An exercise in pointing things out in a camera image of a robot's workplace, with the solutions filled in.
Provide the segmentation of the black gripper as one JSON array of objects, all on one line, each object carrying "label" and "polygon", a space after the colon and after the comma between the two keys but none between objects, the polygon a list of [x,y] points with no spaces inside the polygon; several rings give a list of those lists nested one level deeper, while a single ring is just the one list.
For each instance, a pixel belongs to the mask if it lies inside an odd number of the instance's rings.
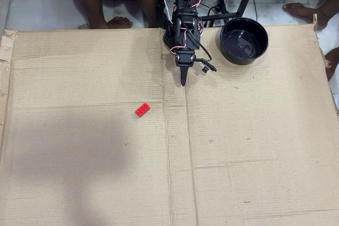
[{"label": "black gripper", "polygon": [[180,83],[185,86],[188,69],[195,62],[195,51],[189,48],[180,48],[175,52],[175,63],[180,68]]}]

